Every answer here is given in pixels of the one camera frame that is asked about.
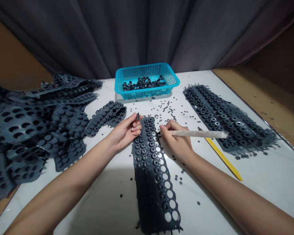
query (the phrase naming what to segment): small tool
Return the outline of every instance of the small tool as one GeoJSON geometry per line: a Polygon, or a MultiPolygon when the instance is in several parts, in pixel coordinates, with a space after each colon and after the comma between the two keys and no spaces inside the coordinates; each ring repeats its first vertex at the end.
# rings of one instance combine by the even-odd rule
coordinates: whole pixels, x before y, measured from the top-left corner
{"type": "Polygon", "coordinates": [[[241,175],[239,172],[235,169],[235,167],[229,162],[229,160],[223,155],[223,153],[218,149],[218,147],[212,142],[210,138],[205,138],[205,140],[208,142],[208,144],[213,148],[213,150],[218,154],[218,156],[221,158],[221,160],[225,163],[225,165],[229,168],[229,170],[235,175],[235,177],[239,181],[243,181],[241,175]]]}
{"type": "Polygon", "coordinates": [[[229,132],[224,131],[169,131],[174,136],[208,137],[223,138],[228,137],[229,132]]]}

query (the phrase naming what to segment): person's left hand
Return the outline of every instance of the person's left hand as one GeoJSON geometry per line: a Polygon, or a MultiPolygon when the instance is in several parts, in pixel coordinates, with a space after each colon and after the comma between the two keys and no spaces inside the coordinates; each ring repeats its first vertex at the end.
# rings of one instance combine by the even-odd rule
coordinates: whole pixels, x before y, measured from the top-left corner
{"type": "Polygon", "coordinates": [[[133,113],[132,116],[120,122],[107,136],[115,152],[127,146],[140,135],[140,120],[143,116],[140,115],[139,120],[136,120],[136,117],[137,114],[133,113]]]}

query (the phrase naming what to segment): person's right hand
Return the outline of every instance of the person's right hand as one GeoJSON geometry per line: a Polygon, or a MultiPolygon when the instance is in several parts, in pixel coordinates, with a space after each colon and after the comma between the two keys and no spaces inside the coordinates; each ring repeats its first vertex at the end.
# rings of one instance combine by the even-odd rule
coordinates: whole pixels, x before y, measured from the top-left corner
{"type": "Polygon", "coordinates": [[[189,131],[187,127],[182,127],[177,122],[170,120],[166,126],[160,125],[162,136],[171,147],[174,154],[183,162],[186,157],[194,153],[190,137],[172,136],[169,131],[189,131]]]}

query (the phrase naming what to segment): finger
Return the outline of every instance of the finger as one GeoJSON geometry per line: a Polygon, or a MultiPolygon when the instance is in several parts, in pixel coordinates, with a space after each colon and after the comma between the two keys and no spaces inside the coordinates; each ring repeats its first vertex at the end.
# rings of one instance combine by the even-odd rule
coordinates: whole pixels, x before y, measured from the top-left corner
{"type": "Polygon", "coordinates": [[[180,124],[178,124],[176,121],[173,121],[172,119],[169,120],[169,122],[166,124],[166,128],[172,128],[174,131],[184,131],[184,127],[182,127],[180,124]]]}
{"type": "Polygon", "coordinates": [[[133,122],[133,127],[137,127],[137,126],[139,126],[140,125],[140,121],[135,121],[135,122],[133,122]]]}
{"type": "Polygon", "coordinates": [[[140,130],[137,130],[137,131],[132,132],[132,135],[139,136],[140,133],[141,133],[141,131],[140,130]]]}
{"type": "Polygon", "coordinates": [[[121,128],[127,128],[133,121],[136,120],[136,113],[133,113],[131,116],[129,116],[127,119],[124,119],[122,122],[119,123],[119,126],[121,128]]]}
{"type": "Polygon", "coordinates": [[[139,124],[137,127],[132,127],[132,131],[141,130],[141,124],[139,124]]]}
{"type": "Polygon", "coordinates": [[[165,127],[164,125],[160,125],[160,131],[162,132],[162,135],[166,141],[168,141],[169,143],[173,143],[175,141],[175,138],[170,134],[167,127],[165,127]]]}

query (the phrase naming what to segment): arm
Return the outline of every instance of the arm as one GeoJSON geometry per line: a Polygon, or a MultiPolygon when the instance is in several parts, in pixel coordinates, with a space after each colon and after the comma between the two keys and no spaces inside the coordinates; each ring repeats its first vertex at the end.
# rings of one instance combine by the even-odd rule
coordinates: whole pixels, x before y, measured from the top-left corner
{"type": "Polygon", "coordinates": [[[188,128],[170,120],[160,125],[164,139],[176,156],[198,177],[247,234],[294,234],[294,218],[197,155],[189,137],[168,130],[188,128]]]}
{"type": "Polygon", "coordinates": [[[134,113],[43,188],[15,218],[5,234],[51,234],[100,175],[115,152],[131,143],[140,135],[140,130],[140,121],[136,120],[134,113]]]}

